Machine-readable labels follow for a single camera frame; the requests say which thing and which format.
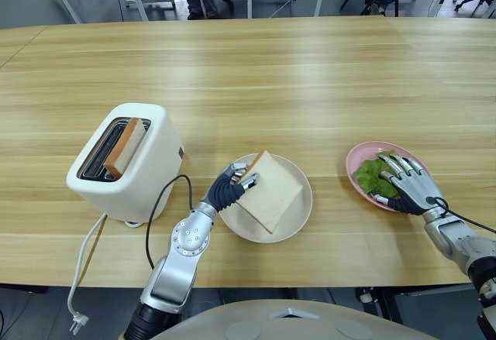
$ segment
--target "pink plate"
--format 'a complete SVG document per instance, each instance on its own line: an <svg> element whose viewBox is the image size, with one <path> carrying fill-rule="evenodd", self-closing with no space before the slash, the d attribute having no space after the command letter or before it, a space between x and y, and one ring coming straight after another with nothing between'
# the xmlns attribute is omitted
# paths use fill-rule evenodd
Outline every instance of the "pink plate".
<svg viewBox="0 0 496 340"><path fill-rule="evenodd" d="M382 204L377 203L372 197L367 195L367 193L365 193L365 191L363 191L362 188L358 185L357 179L355 179L355 177L353 176L355 171L358 170L358 168L362 165L364 160L375 160L377 159L376 156L377 153L385 152L387 150L396 150L396 153L398 153L400 156L407 156L416 160L427 170L427 167L424 165L424 163L422 163L422 161L419 158L411 154L406 149L403 149L395 144L383 143L382 141L369 141L367 143L358 144L357 146L355 146L353 149L350 150L348 156L346 157L346 172L348 173L348 178L350 179L351 184L353 184L355 189L360 194L362 194L362 197L367 199L370 203L373 203L376 206L383 208L384 210L396 212L395 210L389 208L388 206L384 206Z"/></svg>

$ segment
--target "black robotic glove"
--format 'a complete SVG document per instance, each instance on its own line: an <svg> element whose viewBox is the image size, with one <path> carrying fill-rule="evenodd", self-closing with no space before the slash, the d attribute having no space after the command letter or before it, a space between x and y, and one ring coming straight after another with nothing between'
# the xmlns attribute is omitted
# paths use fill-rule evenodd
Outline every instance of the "black robotic glove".
<svg viewBox="0 0 496 340"><path fill-rule="evenodd" d="M248 164L246 163L228 165L215 179L201 201L210 204L217 212L236 202L245 191L257 184L257 173L239 181L247 168Z"/></svg>
<svg viewBox="0 0 496 340"><path fill-rule="evenodd" d="M434 180L417 161L394 154L380 155L379 158L394 172L383 171L379 177L396 188L399 198L371 194L377 202L413 215L422 215L431 208L439 207L438 202L446 203Z"/></svg>

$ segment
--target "robot finger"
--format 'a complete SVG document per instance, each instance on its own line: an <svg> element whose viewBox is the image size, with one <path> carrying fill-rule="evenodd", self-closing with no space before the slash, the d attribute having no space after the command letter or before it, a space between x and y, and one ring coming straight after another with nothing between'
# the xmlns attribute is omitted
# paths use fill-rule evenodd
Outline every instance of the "robot finger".
<svg viewBox="0 0 496 340"><path fill-rule="evenodd" d="M403 167L403 169L405 170L407 175L410 174L410 171L414 170L413 167L410 166L410 163L408 163L406 160L404 160L403 157L397 156L395 154L391 154L390 157L393 158L394 160L396 160L396 162L398 162L398 164L401 167Z"/></svg>
<svg viewBox="0 0 496 340"><path fill-rule="evenodd" d="M379 178L381 178L382 180L386 180L387 182L390 183L391 179L396 178L396 176L387 171L382 171L381 173L379 173Z"/></svg>
<svg viewBox="0 0 496 340"><path fill-rule="evenodd" d="M397 177L401 179L401 174L405 173L405 170L401 168L395 161L393 161L391 158L388 156L380 155L379 158L383 160L387 165L393 170L393 172L396 174Z"/></svg>
<svg viewBox="0 0 496 340"><path fill-rule="evenodd" d="M384 206L388 206L395 211L409 213L408 207L405 202L400 198L387 198L383 197L380 194L370 193L370 196L376 200L377 203L383 204Z"/></svg>
<svg viewBox="0 0 496 340"><path fill-rule="evenodd" d="M225 173L228 177L231 177L235 173L241 173L241 171L246 170L248 168L247 163L231 163L224 170L222 171Z"/></svg>
<svg viewBox="0 0 496 340"><path fill-rule="evenodd" d="M254 187L255 185L257 185L258 178L259 178L258 173L254 173L253 175L251 175L247 179L241 181L239 183L239 185L241 185L243 187L243 189L245 191L247 191L251 187Z"/></svg>
<svg viewBox="0 0 496 340"><path fill-rule="evenodd" d="M408 163L410 163L410 166L412 166L415 172L418 173L419 175L421 175L422 172L427 173L427 171L425 171L425 168L422 167L420 163L417 162L416 160L413 160L412 158L403 158L403 159L406 160Z"/></svg>

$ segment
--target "white plate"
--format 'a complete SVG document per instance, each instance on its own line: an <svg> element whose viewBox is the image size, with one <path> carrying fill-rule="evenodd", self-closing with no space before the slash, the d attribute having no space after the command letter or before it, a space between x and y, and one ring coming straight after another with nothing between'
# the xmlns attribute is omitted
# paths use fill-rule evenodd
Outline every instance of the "white plate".
<svg viewBox="0 0 496 340"><path fill-rule="evenodd" d="M257 155L257 153L254 153L242 156L235 162L251 164ZM252 215L237 203L220 212L220 217L233 232L251 242L275 243L284 241L303 228L303 225L305 225L312 212L312 189L303 171L282 156L272 154L272 157L293 175L303 186L303 189L283 214L276 230L274 230L274 234L270 234Z"/></svg>

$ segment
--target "plug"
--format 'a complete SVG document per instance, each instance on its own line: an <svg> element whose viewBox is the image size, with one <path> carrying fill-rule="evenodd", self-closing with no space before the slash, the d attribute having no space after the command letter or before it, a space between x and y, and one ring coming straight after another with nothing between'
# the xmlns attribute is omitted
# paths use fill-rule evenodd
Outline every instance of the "plug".
<svg viewBox="0 0 496 340"><path fill-rule="evenodd" d="M90 318L86 317L84 314L76 312L76 314L72 317L72 320L74 322L72 323L72 326L69 329L69 331L71 331L73 335L77 335L80 328L86 325L89 319Z"/></svg>

